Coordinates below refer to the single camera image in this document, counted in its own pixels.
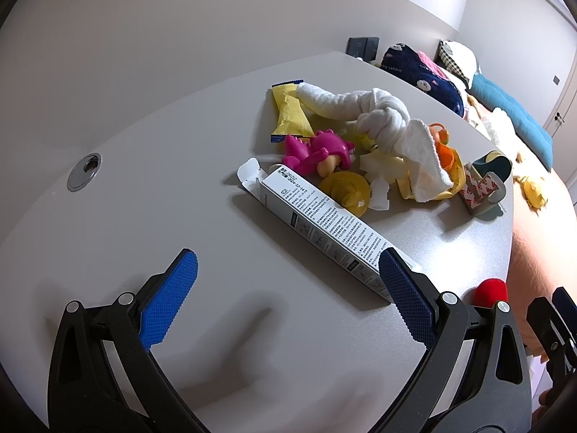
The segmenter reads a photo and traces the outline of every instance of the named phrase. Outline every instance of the white product box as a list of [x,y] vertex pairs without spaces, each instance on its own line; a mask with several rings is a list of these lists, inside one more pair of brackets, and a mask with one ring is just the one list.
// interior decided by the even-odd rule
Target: white product box
[[414,271],[420,266],[373,228],[286,166],[267,174],[256,158],[238,169],[242,186],[302,237],[389,302],[379,257],[394,248]]

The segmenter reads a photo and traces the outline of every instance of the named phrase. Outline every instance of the plaid pillow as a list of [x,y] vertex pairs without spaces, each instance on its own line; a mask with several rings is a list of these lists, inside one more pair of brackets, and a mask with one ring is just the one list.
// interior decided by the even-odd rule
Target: plaid pillow
[[441,57],[442,62],[445,64],[446,69],[450,71],[452,74],[458,76],[460,79],[464,81],[464,83],[470,86],[469,79],[463,74],[457,62],[452,59],[451,55],[453,52],[451,47],[446,46],[443,43],[439,44],[439,57]]

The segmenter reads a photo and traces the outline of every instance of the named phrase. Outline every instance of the blue gripper pad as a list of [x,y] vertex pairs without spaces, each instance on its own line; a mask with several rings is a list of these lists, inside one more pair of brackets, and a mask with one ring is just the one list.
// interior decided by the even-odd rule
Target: blue gripper pad
[[198,274],[196,254],[188,251],[162,283],[140,316],[140,341],[146,350],[163,341]]
[[413,339],[430,349],[436,339],[435,313],[390,248],[381,252],[379,274]]

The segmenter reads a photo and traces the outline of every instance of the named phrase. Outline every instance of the door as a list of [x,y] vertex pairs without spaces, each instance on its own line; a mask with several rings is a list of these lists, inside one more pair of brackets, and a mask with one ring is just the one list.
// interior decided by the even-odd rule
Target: door
[[577,213],[577,183],[574,183],[573,186],[569,188],[569,195],[571,196],[575,213]]
[[553,136],[553,168],[568,187],[577,179],[577,96],[566,113],[558,112],[547,132]]

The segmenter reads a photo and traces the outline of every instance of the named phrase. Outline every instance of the pink toy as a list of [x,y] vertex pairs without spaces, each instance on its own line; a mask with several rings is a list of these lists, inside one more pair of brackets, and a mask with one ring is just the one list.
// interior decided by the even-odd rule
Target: pink toy
[[315,171],[321,177],[326,177],[340,165],[342,169],[350,169],[350,152],[355,145],[344,141],[332,130],[319,130],[310,139],[310,144],[287,135],[285,138],[286,156],[283,164],[300,175],[312,174]]

